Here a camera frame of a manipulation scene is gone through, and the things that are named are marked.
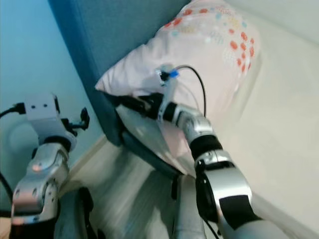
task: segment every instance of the white bedsheet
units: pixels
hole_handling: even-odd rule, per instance
[[[262,67],[215,125],[217,135],[253,191],[319,233],[319,45],[246,16],[261,34]],[[171,159],[154,122],[124,107],[118,112],[142,143]],[[191,170],[191,161],[178,163]]]

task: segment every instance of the white pillow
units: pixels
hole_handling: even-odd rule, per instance
[[[110,68],[96,89],[116,96],[162,92],[160,82],[152,78],[155,69],[165,63],[187,64],[204,82],[207,117],[214,123],[226,111],[259,50],[258,32],[229,4],[193,0],[146,45]],[[202,89],[193,72],[180,71],[174,101],[203,110]],[[180,142],[171,132],[163,134],[166,141]],[[180,156],[184,150],[173,156]]]

